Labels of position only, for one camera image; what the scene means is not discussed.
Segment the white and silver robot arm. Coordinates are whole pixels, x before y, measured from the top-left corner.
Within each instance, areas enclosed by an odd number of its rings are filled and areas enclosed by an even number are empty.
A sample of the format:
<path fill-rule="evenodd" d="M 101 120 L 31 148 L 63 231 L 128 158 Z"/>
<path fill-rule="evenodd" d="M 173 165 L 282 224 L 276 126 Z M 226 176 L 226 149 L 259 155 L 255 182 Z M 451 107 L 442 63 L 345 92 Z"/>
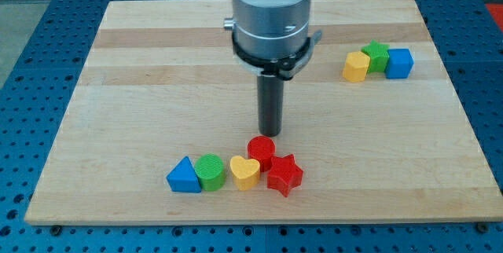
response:
<path fill-rule="evenodd" d="M 234 42 L 261 59 L 285 58 L 307 41 L 310 0 L 232 0 Z"/>

